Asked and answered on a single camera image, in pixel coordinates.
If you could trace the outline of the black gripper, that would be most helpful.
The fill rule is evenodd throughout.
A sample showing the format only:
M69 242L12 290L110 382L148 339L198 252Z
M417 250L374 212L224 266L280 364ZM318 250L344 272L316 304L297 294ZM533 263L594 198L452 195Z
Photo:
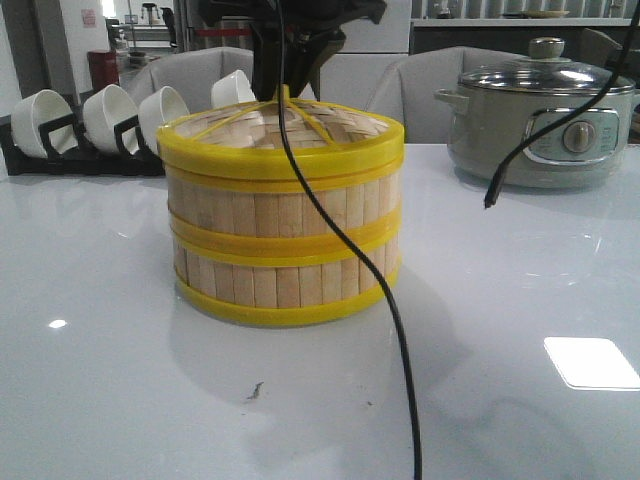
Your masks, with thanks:
M199 1L198 14L207 26L227 17L242 17L251 29L252 89L259 101L271 100L284 83L290 97L299 97L321 67L344 46L342 25L358 19L379 24L385 1ZM279 27L278 13L284 24Z

